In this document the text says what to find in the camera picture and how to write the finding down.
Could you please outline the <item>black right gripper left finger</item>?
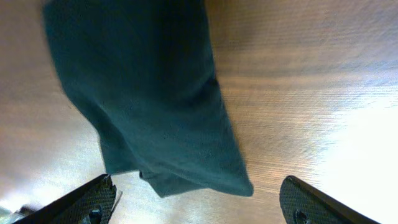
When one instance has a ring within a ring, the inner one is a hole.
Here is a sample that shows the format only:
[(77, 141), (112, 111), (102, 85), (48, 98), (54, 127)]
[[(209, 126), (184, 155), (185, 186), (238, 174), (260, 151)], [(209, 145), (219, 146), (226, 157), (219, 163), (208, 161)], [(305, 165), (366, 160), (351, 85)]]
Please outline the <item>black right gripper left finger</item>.
[(15, 224), (108, 224), (117, 188), (109, 174), (101, 174)]

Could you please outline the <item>black Nike t-shirt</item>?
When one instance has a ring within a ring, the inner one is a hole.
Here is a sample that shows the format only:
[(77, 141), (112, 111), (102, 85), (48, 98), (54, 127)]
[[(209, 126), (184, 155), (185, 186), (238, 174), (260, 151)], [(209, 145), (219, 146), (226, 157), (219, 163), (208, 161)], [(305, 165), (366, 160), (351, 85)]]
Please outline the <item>black Nike t-shirt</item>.
[(55, 0), (42, 8), (61, 86), (97, 130), (106, 171), (160, 197), (250, 197), (216, 79), (203, 1)]

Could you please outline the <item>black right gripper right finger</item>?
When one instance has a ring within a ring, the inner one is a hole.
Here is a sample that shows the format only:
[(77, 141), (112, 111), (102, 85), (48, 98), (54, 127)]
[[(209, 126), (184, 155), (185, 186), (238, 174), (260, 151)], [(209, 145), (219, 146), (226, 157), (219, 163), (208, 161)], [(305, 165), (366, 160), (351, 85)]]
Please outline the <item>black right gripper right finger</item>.
[(293, 175), (283, 180), (279, 203), (287, 224), (378, 224)]

